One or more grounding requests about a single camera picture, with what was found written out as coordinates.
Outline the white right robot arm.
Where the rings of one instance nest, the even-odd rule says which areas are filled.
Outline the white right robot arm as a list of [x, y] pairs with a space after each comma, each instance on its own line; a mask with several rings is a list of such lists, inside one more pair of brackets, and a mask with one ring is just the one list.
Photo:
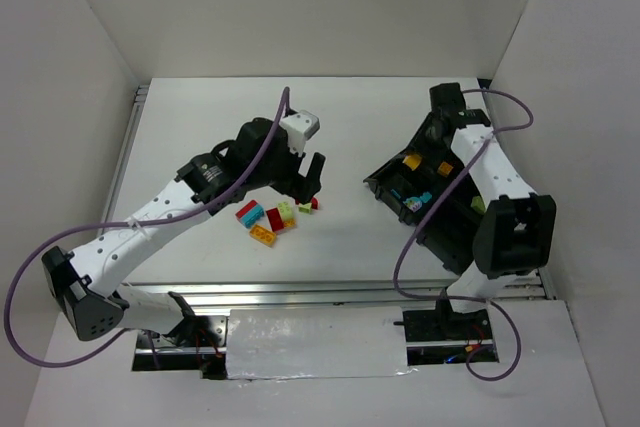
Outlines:
[[524, 130], [533, 124], [525, 104], [502, 93], [523, 108], [527, 121], [497, 128], [483, 110], [470, 109], [458, 83], [443, 83], [429, 90], [431, 120], [426, 142], [443, 147], [459, 159], [460, 172], [449, 175], [421, 221], [425, 228], [457, 189], [474, 183], [485, 212], [471, 241], [472, 260], [459, 278], [445, 289], [451, 311], [468, 315], [483, 308], [501, 289], [519, 276], [547, 265], [556, 218], [556, 203], [550, 195], [538, 194], [522, 179], [502, 150], [498, 135]]

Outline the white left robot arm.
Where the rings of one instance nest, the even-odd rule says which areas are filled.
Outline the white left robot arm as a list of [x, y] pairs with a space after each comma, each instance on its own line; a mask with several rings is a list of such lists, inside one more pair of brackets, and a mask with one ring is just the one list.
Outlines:
[[174, 238], [241, 202], [249, 191], [271, 187], [310, 200], [321, 188], [325, 158], [314, 154], [305, 175], [299, 168], [305, 144], [319, 128], [319, 119], [306, 111], [279, 123], [255, 118], [236, 138], [181, 167], [124, 228], [111, 228], [70, 252], [49, 249], [42, 257], [47, 282], [78, 339], [96, 340], [115, 328], [185, 335], [199, 319], [180, 294], [152, 294], [123, 281]]

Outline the light green curved 2x2 brick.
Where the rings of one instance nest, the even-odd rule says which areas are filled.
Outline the light green curved 2x2 brick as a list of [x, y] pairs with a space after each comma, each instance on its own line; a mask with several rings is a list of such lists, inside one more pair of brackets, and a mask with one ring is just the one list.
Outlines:
[[284, 228], [290, 228], [296, 225], [294, 209], [288, 202], [279, 202], [277, 204], [277, 210]]

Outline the red arch lego brick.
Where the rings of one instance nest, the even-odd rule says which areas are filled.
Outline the red arch lego brick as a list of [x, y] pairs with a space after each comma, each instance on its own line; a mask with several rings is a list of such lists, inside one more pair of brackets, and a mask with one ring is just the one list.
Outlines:
[[[318, 199], [316, 197], [312, 197], [309, 202], [311, 202], [313, 204], [313, 210], [318, 210], [319, 209], [319, 201], [318, 201]], [[295, 204], [299, 205], [299, 204], [305, 204], [305, 203], [301, 203], [299, 200], [296, 200]]]

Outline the small light green brick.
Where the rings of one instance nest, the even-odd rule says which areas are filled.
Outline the small light green brick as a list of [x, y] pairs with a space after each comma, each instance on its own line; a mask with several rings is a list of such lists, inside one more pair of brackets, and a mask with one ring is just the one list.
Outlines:
[[298, 210], [302, 213], [311, 214], [313, 212], [313, 204], [311, 202], [299, 204]]

